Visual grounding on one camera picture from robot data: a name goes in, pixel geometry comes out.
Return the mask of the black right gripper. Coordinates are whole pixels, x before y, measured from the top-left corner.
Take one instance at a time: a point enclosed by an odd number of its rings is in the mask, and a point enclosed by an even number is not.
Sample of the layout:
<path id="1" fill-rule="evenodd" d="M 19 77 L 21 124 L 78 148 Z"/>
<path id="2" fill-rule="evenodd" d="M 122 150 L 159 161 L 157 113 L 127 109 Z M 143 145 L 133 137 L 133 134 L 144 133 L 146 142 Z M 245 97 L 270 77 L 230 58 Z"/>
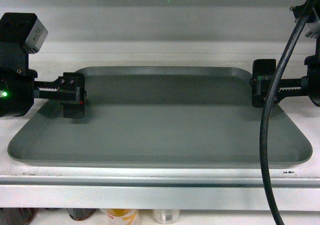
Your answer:
<path id="1" fill-rule="evenodd" d="M 308 56 L 304 60 L 304 64 L 307 66 L 307 74 L 302 79 L 280 80 L 279 88 L 275 94 L 275 104 L 288 97 L 300 97 L 304 90 L 312 103 L 317 107 L 320 106 L 320 58 L 318 55 Z M 253 61 L 250 87 L 251 103 L 254 108 L 264 107 L 275 70 L 275 59 L 256 59 Z"/>

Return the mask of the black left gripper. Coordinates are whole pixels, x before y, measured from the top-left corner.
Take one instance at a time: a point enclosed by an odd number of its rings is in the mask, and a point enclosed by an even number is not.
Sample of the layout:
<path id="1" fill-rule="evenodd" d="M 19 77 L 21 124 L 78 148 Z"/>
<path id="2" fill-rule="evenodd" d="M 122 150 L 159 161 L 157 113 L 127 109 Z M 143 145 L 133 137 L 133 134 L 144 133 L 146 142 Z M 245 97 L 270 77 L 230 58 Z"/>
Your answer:
<path id="1" fill-rule="evenodd" d="M 29 69 L 26 40 L 38 17 L 34 13 L 6 12 L 0 19 L 0 116 L 24 116 L 35 99 L 63 103 L 63 117 L 81 119 L 85 115 L 85 76 L 64 72 L 54 81 L 35 81 Z"/>

